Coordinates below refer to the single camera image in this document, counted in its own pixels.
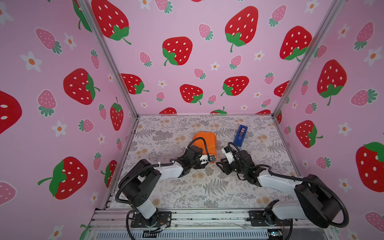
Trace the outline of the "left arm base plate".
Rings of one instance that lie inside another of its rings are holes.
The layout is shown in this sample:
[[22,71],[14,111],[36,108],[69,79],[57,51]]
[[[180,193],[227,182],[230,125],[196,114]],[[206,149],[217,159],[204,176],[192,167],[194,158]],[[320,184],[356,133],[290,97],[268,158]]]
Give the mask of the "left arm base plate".
[[172,212],[157,211],[155,214],[146,219],[141,213],[135,213],[130,223],[131,228],[159,228],[163,225],[169,227],[172,221]]

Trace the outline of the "orange wrapping paper sheet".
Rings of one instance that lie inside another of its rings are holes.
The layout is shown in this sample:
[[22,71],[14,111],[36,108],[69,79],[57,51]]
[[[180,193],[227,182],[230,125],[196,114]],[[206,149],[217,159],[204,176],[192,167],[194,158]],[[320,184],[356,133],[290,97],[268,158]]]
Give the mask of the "orange wrapping paper sheet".
[[206,143],[204,143],[203,140],[197,140],[193,143],[194,146],[197,146],[203,150],[203,154],[206,155],[207,151],[205,146],[207,146],[207,149],[209,151],[209,155],[211,158],[211,163],[213,164],[216,161],[217,158],[217,137],[215,133],[212,132],[198,132],[194,135],[193,140],[197,138],[203,138]]

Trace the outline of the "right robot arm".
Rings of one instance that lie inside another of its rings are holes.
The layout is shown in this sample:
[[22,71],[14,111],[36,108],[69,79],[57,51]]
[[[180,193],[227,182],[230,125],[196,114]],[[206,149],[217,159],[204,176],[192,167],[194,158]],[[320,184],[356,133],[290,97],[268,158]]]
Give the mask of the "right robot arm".
[[262,220],[274,226],[283,220],[308,220],[326,229],[328,226],[344,228],[349,214],[342,200],[317,176],[285,176],[272,171],[268,165],[255,165],[247,151],[231,147],[222,149],[225,158],[216,165],[223,173],[242,175],[243,181],[261,188],[270,188],[296,197],[294,201],[270,202],[262,214]]

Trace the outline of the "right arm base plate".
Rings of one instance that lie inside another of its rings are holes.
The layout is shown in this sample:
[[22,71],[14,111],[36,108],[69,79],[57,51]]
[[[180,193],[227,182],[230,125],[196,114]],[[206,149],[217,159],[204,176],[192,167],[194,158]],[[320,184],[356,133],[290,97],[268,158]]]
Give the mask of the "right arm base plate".
[[246,221],[251,222],[253,227],[289,227],[289,220],[280,220],[273,213],[265,211],[249,211]]

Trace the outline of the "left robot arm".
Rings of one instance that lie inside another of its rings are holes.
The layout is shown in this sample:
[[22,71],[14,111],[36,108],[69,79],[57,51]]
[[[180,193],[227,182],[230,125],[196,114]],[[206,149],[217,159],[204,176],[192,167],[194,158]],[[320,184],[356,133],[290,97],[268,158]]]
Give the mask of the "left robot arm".
[[130,205],[144,219],[152,220],[158,215],[158,209],[149,197],[158,182],[184,177],[192,169],[204,169],[215,161],[215,155],[204,154],[194,145],[188,146],[182,156],[168,163],[151,164],[142,159],[119,182],[115,201]]

